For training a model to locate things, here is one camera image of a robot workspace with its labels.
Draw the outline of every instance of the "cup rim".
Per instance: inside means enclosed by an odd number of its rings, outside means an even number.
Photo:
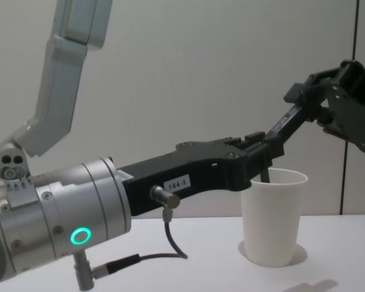
[[[295,186],[298,184],[304,184],[308,181],[308,176],[305,175],[304,173],[301,172],[297,172],[295,170],[290,170],[290,169],[277,169],[274,167],[270,167],[270,170],[280,170],[283,172],[290,172],[290,173],[295,173],[297,175],[300,175],[301,177],[303,177],[304,179],[298,182],[282,182],[282,183],[273,183],[273,182],[262,182],[262,181],[253,181],[251,180],[252,183],[257,184],[257,185],[261,185],[261,186]]]

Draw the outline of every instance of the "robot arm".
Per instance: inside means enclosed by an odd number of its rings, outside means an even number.
[[[186,198],[247,189],[305,121],[365,152],[365,69],[345,61],[296,83],[285,96],[294,106],[267,134],[186,142],[120,169],[98,159],[31,176],[25,153],[41,156],[69,133],[88,46],[102,47],[111,3],[58,0],[35,116],[0,144],[0,281],[73,255],[81,287],[92,288],[85,250],[130,231],[131,215],[161,207],[153,190]]]
[[[35,115],[0,143],[0,178],[30,175],[24,151],[43,155],[71,129],[83,63],[89,47],[104,44],[112,0],[58,0],[46,45]]]

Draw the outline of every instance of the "table surface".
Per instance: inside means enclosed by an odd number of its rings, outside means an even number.
[[[188,260],[147,260],[98,280],[93,291],[365,292],[365,215],[302,217],[297,256],[284,268],[257,266],[241,254],[239,217],[174,219],[171,229]],[[162,220],[147,219],[134,220],[129,234],[89,249],[88,257],[96,266],[171,251]],[[73,264],[67,257],[29,271],[0,283],[0,292],[78,291]]]

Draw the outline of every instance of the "white paper cup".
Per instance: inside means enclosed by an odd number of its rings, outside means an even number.
[[[242,217],[248,259],[278,268],[292,260],[296,248],[300,205],[308,177],[300,172],[269,169],[270,183],[260,176],[244,190]]]

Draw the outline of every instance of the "cable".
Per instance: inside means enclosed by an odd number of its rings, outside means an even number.
[[[166,237],[172,248],[176,251],[176,254],[148,254],[140,256],[139,254],[133,254],[129,257],[125,257],[120,260],[115,260],[113,262],[106,263],[104,265],[98,266],[93,269],[93,275],[95,279],[100,279],[102,277],[114,274],[124,268],[140,263],[143,260],[160,259],[160,258],[175,258],[175,259],[188,259],[188,256],[178,247],[174,241],[172,234],[170,233],[169,223],[165,223],[165,233]]]
[[[141,257],[141,260],[151,260],[151,259],[159,259],[161,257],[178,257],[181,258],[179,254],[149,254]]]
[[[169,223],[165,223],[165,233],[166,237],[168,238],[168,241],[172,248],[177,252],[177,254],[182,257],[183,259],[188,259],[188,256],[178,247],[176,242],[174,241],[171,233],[170,233],[170,226]]]

